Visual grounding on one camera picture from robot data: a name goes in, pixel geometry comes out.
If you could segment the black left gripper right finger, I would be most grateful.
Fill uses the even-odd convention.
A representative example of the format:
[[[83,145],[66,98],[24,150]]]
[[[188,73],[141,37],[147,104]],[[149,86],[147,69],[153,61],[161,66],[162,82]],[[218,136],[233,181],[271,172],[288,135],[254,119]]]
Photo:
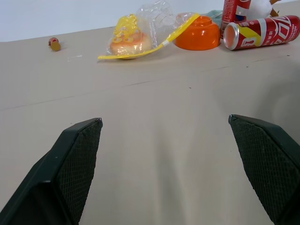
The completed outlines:
[[[300,145],[280,126],[231,114],[244,171],[274,225],[300,225]]]

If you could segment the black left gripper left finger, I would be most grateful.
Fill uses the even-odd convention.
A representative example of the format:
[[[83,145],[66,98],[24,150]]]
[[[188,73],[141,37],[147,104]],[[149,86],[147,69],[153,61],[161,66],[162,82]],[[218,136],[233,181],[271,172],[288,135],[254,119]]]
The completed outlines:
[[[93,118],[63,130],[0,212],[0,225],[79,225],[102,127]]]

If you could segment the clear yellow-trimmed plastic bag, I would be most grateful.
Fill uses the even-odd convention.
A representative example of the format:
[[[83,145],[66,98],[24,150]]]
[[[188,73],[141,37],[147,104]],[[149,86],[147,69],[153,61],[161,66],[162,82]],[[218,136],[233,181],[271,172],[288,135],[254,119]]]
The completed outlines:
[[[198,13],[180,13],[175,15],[167,0],[142,5],[136,13],[121,17],[114,27],[112,38],[107,45],[107,53],[99,55],[98,60],[135,59],[154,53],[182,34],[200,15]],[[145,33],[152,40],[152,49],[139,54],[114,55],[110,51],[110,43],[114,38],[134,33]]]

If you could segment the small brown red toy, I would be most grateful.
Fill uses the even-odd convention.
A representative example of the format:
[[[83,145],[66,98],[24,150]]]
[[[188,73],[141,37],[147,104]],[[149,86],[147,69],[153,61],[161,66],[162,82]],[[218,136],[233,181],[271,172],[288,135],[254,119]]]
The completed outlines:
[[[52,37],[49,39],[48,46],[55,52],[58,52],[61,50],[61,45],[60,45],[58,39],[55,37]]]

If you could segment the red soda can lying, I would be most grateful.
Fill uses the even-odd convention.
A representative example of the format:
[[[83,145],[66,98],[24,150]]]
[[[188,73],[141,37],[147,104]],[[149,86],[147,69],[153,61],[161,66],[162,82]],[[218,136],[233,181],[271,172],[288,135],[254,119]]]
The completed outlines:
[[[300,35],[300,17],[295,15],[231,22],[223,41],[228,50],[241,50],[286,44]]]

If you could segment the round orange-white bun toy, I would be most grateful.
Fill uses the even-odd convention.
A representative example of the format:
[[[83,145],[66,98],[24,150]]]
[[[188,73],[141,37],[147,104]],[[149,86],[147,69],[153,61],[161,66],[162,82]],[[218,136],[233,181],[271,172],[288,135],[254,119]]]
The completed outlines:
[[[152,40],[143,32],[134,33],[129,37],[115,37],[110,43],[110,51],[114,55],[133,55],[151,49]]]

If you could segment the orange plastic bowl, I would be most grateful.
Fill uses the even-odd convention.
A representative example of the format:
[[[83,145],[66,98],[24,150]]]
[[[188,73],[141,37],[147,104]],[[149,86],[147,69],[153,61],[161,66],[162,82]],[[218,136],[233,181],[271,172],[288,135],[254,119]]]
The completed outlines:
[[[210,50],[220,45],[220,30],[210,17],[201,15],[175,39],[174,43],[185,50]]]

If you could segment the teal cloth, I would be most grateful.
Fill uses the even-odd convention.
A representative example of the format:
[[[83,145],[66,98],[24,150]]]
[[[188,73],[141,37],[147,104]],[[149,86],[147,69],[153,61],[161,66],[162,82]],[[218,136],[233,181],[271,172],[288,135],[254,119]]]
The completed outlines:
[[[216,23],[221,29],[221,22],[222,22],[222,10],[212,10],[205,14],[206,16],[210,17],[214,23]]]

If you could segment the red soda can upright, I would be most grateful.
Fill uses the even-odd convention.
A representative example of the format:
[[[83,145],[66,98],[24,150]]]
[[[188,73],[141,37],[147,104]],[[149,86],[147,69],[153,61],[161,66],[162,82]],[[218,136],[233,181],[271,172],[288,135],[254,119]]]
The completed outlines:
[[[221,20],[221,38],[226,26],[231,22],[242,22],[247,19],[251,0],[225,0]]]

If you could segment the white plush toy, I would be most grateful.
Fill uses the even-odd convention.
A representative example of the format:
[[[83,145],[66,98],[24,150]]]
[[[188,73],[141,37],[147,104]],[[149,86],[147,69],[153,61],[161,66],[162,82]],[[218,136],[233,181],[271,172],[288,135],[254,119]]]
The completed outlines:
[[[278,16],[278,12],[273,9],[273,5],[278,1],[281,0],[251,0],[247,20]]]

